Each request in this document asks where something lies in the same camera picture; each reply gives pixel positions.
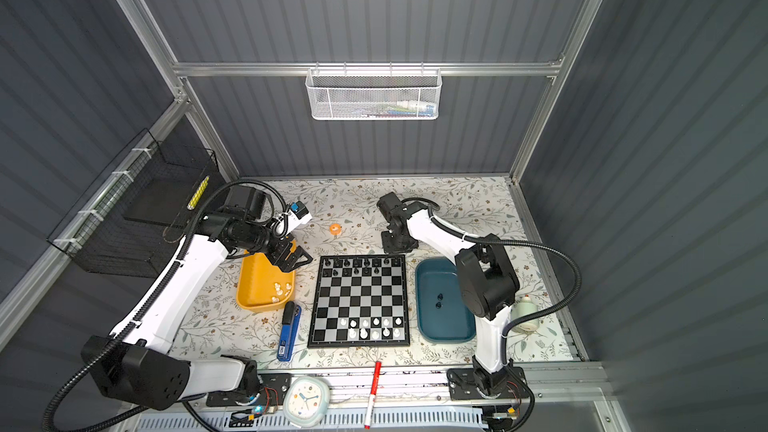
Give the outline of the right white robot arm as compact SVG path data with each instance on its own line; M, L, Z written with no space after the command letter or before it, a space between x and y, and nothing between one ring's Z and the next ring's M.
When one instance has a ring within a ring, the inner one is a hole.
M512 361L507 356L509 333L524 322L570 305L582 287L579 266L567 254L541 243L466 232L440 218L430 200L401 199L390 192L378 199L377 208L388 223L387 230L381 233L385 253L409 253L424 243L456 267L462 302L475 316L474 385L484 397L500 394L515 380ZM571 290L547 308L511 319L520 281L507 254L509 247L538 249L561 259L574 274Z

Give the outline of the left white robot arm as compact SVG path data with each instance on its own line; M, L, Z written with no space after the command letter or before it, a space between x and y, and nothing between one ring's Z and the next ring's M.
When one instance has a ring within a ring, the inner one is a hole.
M132 311L105 337L84 345L83 367L52 397L41 428L56 430L55 414L85 377L100 393L132 409L92 425L102 431L149 409L164 410L212 392L232 393L252 404L263 388L252 359L224 355L186 361L169 351L181 322L209 277L225 261L262 254L289 273L313 258L294 242L293 231L311 219L300 201L287 202L263 181L242 178L212 192L194 209L179 245Z

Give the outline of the yellow plastic tray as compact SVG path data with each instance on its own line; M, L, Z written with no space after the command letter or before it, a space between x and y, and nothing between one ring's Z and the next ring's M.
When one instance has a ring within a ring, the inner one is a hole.
M260 313L278 310L293 299L296 272L282 272L263 253L243 259L236 291L237 305Z

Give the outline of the blue stapler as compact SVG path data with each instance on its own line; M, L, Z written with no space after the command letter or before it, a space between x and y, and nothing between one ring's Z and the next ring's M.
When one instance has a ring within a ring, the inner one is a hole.
M285 304L277 349L277 359L280 362L290 362L292 359L301 312L301 307L295 302L289 301Z

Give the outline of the black white chessboard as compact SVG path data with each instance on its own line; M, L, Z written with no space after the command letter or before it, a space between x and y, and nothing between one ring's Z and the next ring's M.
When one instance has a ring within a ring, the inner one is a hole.
M403 254L320 258L310 349L405 347L410 338Z

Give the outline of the teal plastic tray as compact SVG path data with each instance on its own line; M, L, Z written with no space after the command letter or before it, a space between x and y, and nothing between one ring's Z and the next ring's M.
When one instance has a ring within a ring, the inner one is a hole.
M457 269L449 259L421 261L415 284L418 328L427 341L458 344L475 338L475 316L462 301Z

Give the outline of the small white clock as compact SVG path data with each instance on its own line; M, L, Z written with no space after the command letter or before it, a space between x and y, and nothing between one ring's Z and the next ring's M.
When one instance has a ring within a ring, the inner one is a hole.
M284 397L283 414L295 427L312 428L324 419L330 396L330 387L325 381L309 376L295 377Z

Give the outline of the pale green cup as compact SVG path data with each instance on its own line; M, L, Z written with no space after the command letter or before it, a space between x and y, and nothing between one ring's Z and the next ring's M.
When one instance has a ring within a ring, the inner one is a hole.
M539 310L537 302L529 295L522 296L514 304L510 312L510 320L514 322L520 317L528 316ZM531 334L538 330L541 320L539 318L521 322L512 328L515 333Z

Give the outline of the red white marker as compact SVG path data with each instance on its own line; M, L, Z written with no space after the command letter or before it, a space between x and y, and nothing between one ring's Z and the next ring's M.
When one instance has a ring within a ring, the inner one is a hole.
M374 367L371 389L370 389L368 403L366 406L366 411L365 411L364 421L363 421L363 426L366 430L369 430L372 425L373 412L374 412L375 401L377 397L381 369L382 369L382 362L377 361Z

